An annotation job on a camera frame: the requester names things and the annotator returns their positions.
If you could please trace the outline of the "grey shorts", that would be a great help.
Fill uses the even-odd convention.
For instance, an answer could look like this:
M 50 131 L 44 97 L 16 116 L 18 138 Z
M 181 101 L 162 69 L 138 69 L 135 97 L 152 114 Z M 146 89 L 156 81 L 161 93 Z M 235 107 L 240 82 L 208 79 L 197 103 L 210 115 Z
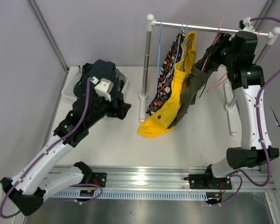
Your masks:
M 127 77 L 123 73 L 121 73 L 119 69 L 115 69 L 115 73 L 118 91 L 124 93 L 127 87 Z

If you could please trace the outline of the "dark navy shorts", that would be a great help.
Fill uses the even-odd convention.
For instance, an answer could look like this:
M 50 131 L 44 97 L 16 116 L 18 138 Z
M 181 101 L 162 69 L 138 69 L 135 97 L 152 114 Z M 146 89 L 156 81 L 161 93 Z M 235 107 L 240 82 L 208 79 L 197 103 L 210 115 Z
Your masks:
M 89 94 L 86 94 L 87 80 L 89 78 L 101 80 L 109 80 L 113 83 L 112 89 L 109 91 L 111 100 L 106 100 L 103 96 L 99 96 L 95 91 L 96 84 L 90 82 Z M 83 65 L 83 72 L 80 80 L 74 87 L 74 94 L 77 100 L 72 105 L 73 116 L 79 119 L 84 111 L 86 96 L 89 96 L 87 116 L 94 112 L 99 115 L 106 110 L 106 115 L 112 118 L 123 120 L 126 117 L 131 105 L 125 103 L 123 100 L 123 93 L 121 87 L 123 80 L 121 76 L 116 73 L 116 66 L 112 62 L 97 60 L 94 64 L 86 63 Z

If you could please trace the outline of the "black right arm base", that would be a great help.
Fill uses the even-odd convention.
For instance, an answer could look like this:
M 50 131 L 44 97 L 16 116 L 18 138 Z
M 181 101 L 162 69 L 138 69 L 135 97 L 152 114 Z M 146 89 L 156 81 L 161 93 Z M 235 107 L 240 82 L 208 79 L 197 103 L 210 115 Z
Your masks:
M 184 177 L 184 180 L 189 182 L 191 189 L 232 189 L 231 181 L 227 177 L 215 178 L 211 175 L 207 176 L 206 174 L 191 174 Z

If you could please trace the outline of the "pink wire hanger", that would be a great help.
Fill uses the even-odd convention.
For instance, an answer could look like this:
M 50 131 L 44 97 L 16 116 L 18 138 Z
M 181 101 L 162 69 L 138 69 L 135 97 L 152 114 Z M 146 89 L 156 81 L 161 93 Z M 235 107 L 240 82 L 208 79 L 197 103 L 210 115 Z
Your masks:
M 216 35 L 216 37 L 215 37 L 215 39 L 214 39 L 214 41 L 213 41 L 213 43 L 212 43 L 211 46 L 214 46 L 214 45 L 218 42 L 218 40 L 219 40 L 219 38 L 220 38 L 220 36 L 221 36 L 221 34 L 220 34 L 220 29 L 221 29 L 221 27 L 222 27 L 223 22 L 224 22 L 224 17 L 221 19 L 220 25 L 219 25 L 218 30 L 217 30 L 217 35 Z M 205 71 L 205 69 L 206 69 L 206 67 L 207 67 L 207 65 L 208 65 L 208 63 L 209 63 L 209 60 L 210 60 L 210 56 L 211 56 L 211 55 L 212 55 L 212 53 L 208 53 L 208 55 L 207 55 L 207 57 L 206 57 L 206 59 L 205 59 L 205 61 L 204 61 L 204 64 L 203 64 L 203 66 L 202 66 L 201 71 Z
M 252 85 L 263 86 L 265 83 L 263 69 L 253 62 L 257 44 L 258 37 L 255 33 L 238 31 L 235 35 L 232 35 L 231 52 L 233 66 L 228 68 L 224 65 L 226 67 L 225 74 L 207 92 L 210 92 L 227 80 L 231 82 L 232 90 L 240 87 L 247 89 Z M 210 52 L 211 47 L 208 47 L 206 51 Z

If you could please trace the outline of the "olive green shorts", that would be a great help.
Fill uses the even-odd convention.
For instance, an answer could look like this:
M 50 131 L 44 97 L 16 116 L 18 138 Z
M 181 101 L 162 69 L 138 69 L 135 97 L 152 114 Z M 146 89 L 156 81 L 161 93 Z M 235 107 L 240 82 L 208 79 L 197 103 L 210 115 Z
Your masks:
M 179 121 L 181 121 L 184 115 L 188 112 L 189 106 L 195 104 L 196 96 L 200 89 L 203 87 L 203 91 L 205 90 L 205 86 L 211 74 L 218 71 L 221 64 L 212 57 L 208 59 L 208 62 L 204 66 L 205 60 L 208 56 L 210 56 L 210 52 L 206 51 L 203 57 L 194 63 L 190 76 L 186 79 L 186 88 L 181 93 L 181 107 L 168 129 L 176 126 Z

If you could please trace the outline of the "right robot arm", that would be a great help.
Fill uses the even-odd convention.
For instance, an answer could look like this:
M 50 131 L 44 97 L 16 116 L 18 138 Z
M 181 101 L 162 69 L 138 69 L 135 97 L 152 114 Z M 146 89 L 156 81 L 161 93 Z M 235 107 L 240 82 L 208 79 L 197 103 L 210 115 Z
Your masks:
M 264 72 L 261 66 L 253 63 L 257 43 L 258 37 L 253 32 L 219 33 L 213 45 L 206 50 L 210 59 L 227 69 L 241 122 L 241 146 L 228 148 L 226 157 L 212 164 L 211 172 L 204 176 L 204 184 L 211 189 L 220 184 L 222 177 L 236 174 L 242 168 L 266 165 L 265 182 L 253 183 L 263 187 L 270 181 L 271 161 L 280 155 L 266 131 Z

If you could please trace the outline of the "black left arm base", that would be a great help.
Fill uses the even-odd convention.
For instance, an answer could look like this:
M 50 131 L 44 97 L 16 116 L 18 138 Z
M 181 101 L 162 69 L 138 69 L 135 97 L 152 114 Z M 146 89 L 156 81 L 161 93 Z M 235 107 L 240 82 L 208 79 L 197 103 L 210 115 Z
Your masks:
M 102 188 L 105 187 L 107 180 L 107 173 L 94 172 L 88 165 L 84 162 L 76 162 L 74 167 L 77 167 L 82 171 L 83 178 L 79 184 L 96 184 Z

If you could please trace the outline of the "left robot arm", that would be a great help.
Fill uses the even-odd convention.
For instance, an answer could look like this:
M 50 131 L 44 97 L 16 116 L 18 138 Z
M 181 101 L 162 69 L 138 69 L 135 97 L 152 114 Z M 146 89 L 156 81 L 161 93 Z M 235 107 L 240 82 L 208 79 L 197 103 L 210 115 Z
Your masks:
M 25 216 L 36 212 L 43 203 L 55 193 L 68 187 L 93 187 L 93 171 L 84 162 L 76 162 L 70 169 L 58 177 L 44 180 L 44 177 L 68 152 L 89 134 L 89 129 L 104 116 L 123 120 L 131 105 L 122 99 L 113 106 L 103 97 L 79 97 L 72 105 L 66 118 L 54 130 L 46 146 L 18 175 L 1 179 L 2 189 L 6 193 L 4 201 L 10 199 Z

